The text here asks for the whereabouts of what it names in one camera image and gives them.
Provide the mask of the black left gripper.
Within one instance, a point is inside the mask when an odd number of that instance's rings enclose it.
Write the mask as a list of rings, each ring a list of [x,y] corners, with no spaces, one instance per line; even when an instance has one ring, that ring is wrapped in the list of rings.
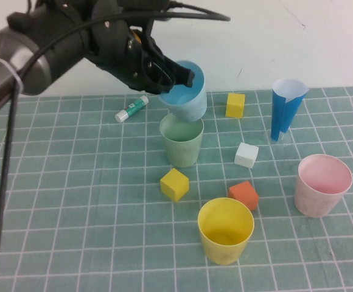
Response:
[[[192,86],[194,72],[166,57],[151,37],[153,22],[132,18],[92,26],[86,58],[136,91],[161,94],[174,85]]]

